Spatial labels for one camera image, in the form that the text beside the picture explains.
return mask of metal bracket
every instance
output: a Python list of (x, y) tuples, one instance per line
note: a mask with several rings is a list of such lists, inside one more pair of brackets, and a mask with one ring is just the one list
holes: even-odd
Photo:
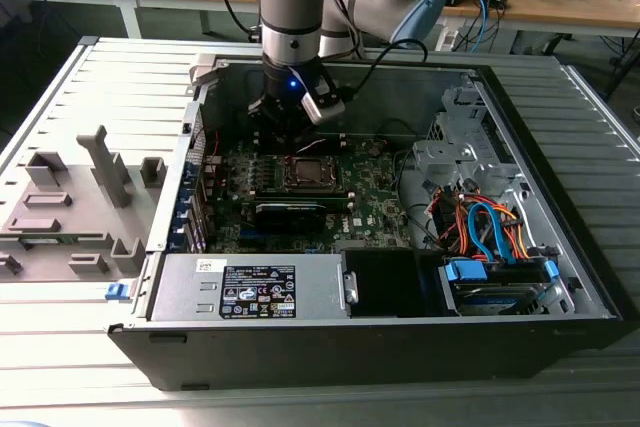
[(196, 54), (189, 67), (191, 85), (197, 87), (217, 79), (216, 71), (225, 65), (216, 63), (216, 54)]
[(358, 297), (358, 279), (355, 272), (345, 272), (342, 274), (344, 282), (344, 298), (348, 304), (357, 304)]

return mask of desk leg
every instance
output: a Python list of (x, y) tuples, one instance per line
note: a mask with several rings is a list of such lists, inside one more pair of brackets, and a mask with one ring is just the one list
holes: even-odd
[(118, 3), (120, 12), (122, 13), (122, 20), (124, 21), (124, 27), (127, 29), (127, 36), (130, 39), (141, 39), (142, 33), (140, 32), (140, 24), (138, 24), (138, 15), (136, 13), (136, 1), (135, 0), (120, 0)]

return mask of wire bundle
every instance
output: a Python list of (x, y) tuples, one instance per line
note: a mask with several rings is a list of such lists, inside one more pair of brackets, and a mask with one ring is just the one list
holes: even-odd
[[(442, 196), (444, 192), (439, 190), (434, 196), (434, 200), (429, 207), (429, 212), (433, 214), (439, 202), (443, 202)], [(486, 210), (478, 210), (474, 208), (474, 205), (481, 204)], [(527, 252), (527, 248), (524, 244), (522, 236), (522, 225), (518, 224), (519, 218), (511, 212), (505, 205), (495, 202), (489, 197), (479, 194), (459, 194), (458, 202), (455, 207), (455, 222), (447, 228), (447, 230), (440, 235), (437, 239), (437, 243), (445, 248), (459, 255), (470, 255), (474, 259), (482, 261), (492, 261), (493, 256), (490, 251), (477, 239), (475, 232), (475, 216), (484, 215), (492, 217), (493, 210), (499, 218), (499, 226), (494, 223), (494, 237), (496, 241), (496, 247), (502, 254), (501, 256), (508, 257), (513, 255), (516, 260), (529, 259), (530, 256)], [(506, 252), (502, 250), (502, 236), (500, 230), (506, 235), (511, 253), (506, 255)], [(450, 242), (452, 237), (457, 235), (457, 239)]]

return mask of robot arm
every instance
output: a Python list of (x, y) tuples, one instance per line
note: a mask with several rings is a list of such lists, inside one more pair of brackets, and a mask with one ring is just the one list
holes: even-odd
[[(445, 0), (345, 3), (358, 29), (395, 41), (426, 37)], [(319, 53), (324, 56), (353, 48), (344, 42), (345, 34), (349, 37), (348, 23), (333, 0), (260, 0), (260, 7), (265, 69), (260, 110), (287, 115), (302, 105), (314, 124), (343, 112), (340, 91), (319, 57)]]

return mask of white cable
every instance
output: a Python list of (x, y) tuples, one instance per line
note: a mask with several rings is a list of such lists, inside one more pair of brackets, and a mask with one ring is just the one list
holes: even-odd
[(321, 143), (321, 142), (324, 142), (325, 140), (327, 140), (327, 139), (318, 139), (318, 140), (314, 140), (313, 142), (311, 142), (311, 143), (310, 143), (309, 145), (307, 145), (306, 147), (303, 147), (303, 148), (301, 148), (300, 150), (298, 150), (298, 151), (296, 152), (296, 154), (299, 154), (300, 152), (304, 152), (305, 150), (308, 150), (308, 149), (310, 149), (311, 147), (313, 147), (314, 145), (319, 144), (319, 143)]

